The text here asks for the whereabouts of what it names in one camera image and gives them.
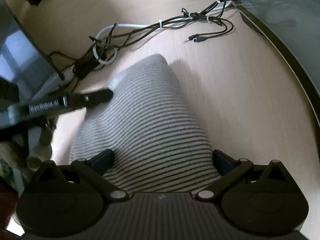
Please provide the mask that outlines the left black computer monitor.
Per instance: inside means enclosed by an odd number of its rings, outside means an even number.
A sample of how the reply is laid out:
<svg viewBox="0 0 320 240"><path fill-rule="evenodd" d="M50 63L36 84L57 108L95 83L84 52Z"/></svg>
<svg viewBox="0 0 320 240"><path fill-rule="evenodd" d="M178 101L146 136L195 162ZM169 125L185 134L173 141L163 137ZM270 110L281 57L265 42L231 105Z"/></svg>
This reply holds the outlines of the left black computer monitor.
<svg viewBox="0 0 320 240"><path fill-rule="evenodd" d="M1 0L1 78L18 88L21 101L49 93L65 81Z"/></svg>

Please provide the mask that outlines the striped grey white garment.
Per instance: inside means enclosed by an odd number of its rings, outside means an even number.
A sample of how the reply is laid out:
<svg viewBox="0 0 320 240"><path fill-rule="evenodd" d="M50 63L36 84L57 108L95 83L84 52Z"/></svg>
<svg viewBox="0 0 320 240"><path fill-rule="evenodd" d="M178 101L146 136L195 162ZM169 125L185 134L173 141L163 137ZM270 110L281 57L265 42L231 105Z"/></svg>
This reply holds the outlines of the striped grey white garment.
<svg viewBox="0 0 320 240"><path fill-rule="evenodd" d="M114 152L104 178L128 192L197 192L220 178L210 142L162 55L148 56L108 84L109 103L87 111L69 161Z"/></svg>

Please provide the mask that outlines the right black monitor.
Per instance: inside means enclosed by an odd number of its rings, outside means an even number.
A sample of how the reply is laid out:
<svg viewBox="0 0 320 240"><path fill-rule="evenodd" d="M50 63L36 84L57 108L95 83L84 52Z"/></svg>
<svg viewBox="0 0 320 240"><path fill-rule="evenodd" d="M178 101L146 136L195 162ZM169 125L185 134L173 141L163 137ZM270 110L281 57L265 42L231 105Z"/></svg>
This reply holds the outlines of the right black monitor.
<svg viewBox="0 0 320 240"><path fill-rule="evenodd" d="M237 0L242 19L279 51L319 117L319 0Z"/></svg>

